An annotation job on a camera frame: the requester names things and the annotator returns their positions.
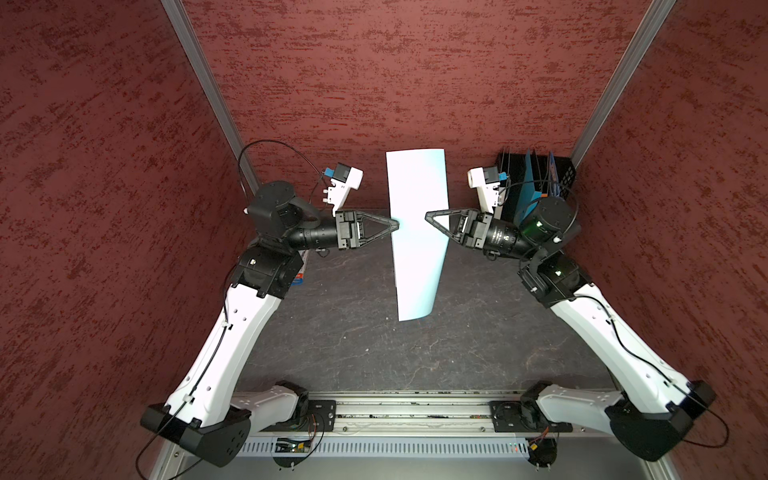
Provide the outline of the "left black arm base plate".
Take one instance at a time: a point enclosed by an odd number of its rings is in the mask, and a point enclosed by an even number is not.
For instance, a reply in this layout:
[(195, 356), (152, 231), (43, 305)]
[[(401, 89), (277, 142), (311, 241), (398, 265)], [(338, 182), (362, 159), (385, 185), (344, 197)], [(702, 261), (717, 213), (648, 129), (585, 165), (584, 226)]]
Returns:
[(293, 417), (286, 423), (289, 430), (315, 429), (332, 432), (336, 421), (337, 402), (335, 400), (300, 400)]

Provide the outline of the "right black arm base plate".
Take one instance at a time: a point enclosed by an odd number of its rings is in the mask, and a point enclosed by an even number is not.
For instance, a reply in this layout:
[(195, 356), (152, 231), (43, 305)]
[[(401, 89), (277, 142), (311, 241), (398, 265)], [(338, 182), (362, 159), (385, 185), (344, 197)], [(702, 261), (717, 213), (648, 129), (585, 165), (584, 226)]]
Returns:
[(573, 426), (565, 422), (547, 419), (534, 401), (491, 401), (490, 417), (496, 433), (524, 433), (538, 435), (549, 429), (550, 433), (571, 433)]

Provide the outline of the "light blue rectangular paper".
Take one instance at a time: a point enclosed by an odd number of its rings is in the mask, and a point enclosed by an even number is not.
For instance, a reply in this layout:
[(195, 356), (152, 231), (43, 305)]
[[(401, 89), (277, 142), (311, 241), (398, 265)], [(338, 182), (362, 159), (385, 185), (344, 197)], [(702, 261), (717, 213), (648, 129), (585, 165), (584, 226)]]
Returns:
[(426, 221), (449, 207), (445, 151), (418, 149), (386, 154), (398, 320), (433, 310), (449, 238)]

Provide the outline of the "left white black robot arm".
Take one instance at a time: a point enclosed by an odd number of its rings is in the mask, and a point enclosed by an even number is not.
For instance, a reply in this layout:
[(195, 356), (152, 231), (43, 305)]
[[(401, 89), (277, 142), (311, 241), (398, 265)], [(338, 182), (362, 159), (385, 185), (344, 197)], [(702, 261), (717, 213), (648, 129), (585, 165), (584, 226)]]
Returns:
[(233, 400), (258, 337), (304, 265), (303, 252), (358, 249), (399, 228), (394, 219), (363, 211), (324, 216), (286, 181), (261, 186), (245, 212), (257, 237), (228, 273), (211, 333), (176, 390), (141, 418), (155, 437), (218, 467), (237, 456), (252, 429), (317, 431), (308, 392), (294, 383), (282, 381), (244, 402)]

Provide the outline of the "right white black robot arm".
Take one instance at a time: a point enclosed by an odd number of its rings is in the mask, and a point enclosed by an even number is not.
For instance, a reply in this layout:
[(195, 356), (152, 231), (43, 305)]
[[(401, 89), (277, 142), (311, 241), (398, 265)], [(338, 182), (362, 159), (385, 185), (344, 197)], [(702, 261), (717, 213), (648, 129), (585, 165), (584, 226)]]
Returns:
[(541, 433), (562, 423), (608, 433), (635, 456), (657, 461), (685, 442), (716, 394), (656, 354), (563, 252), (580, 231), (576, 217), (565, 199), (540, 197), (513, 221), (476, 209), (430, 211), (425, 220), (465, 248), (517, 260), (526, 290), (580, 336), (618, 384), (599, 392), (539, 382), (520, 397), (523, 424)]

